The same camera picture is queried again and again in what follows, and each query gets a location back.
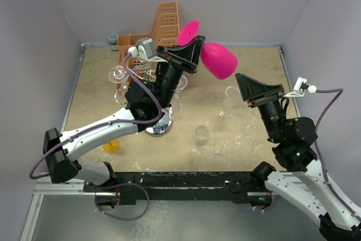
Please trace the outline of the pink plastic goblet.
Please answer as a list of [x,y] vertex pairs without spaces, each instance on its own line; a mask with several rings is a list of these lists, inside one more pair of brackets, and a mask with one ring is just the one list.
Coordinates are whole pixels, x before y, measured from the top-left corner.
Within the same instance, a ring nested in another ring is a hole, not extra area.
[[[185,46],[195,39],[200,28],[198,20],[190,21],[180,31],[177,38],[178,46]],[[226,47],[218,43],[203,44],[200,58],[205,68],[217,79],[224,80],[233,75],[237,69],[237,57]]]

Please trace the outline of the clear champagne flute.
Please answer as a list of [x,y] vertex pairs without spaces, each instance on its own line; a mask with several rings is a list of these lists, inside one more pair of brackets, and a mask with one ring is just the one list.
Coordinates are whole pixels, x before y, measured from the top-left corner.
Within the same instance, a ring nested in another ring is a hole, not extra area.
[[182,103],[180,100],[180,93],[186,88],[187,84],[187,78],[182,75],[171,103],[171,116],[174,120],[180,119],[182,117]]

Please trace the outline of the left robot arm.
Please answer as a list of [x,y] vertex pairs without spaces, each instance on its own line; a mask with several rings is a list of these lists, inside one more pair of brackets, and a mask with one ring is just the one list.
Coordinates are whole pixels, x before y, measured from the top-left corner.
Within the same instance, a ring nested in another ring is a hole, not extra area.
[[[114,189],[116,176],[110,163],[87,163],[83,155],[114,139],[154,126],[164,115],[162,109],[171,106],[183,72],[196,72],[204,43],[204,36],[196,36],[184,46],[155,48],[153,41],[145,38],[130,47],[122,62],[131,78],[125,94],[126,107],[78,129],[46,132],[43,153],[51,182],[63,183],[77,177],[103,191]],[[157,63],[154,82],[137,78],[127,67],[128,58],[136,56]]]

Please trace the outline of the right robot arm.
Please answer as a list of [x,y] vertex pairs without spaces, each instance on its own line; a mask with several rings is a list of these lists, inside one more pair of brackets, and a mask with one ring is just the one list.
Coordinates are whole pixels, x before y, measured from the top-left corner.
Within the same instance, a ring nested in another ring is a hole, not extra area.
[[321,91],[301,77],[290,93],[282,85],[266,85],[241,73],[235,78],[243,101],[259,110],[267,140],[276,145],[272,151],[277,162],[306,186],[300,188],[262,162],[252,171],[252,187],[275,192],[303,211],[319,225],[326,240],[360,240],[360,207],[330,177],[320,150],[311,148],[318,145],[319,123],[308,117],[286,116],[290,98]]

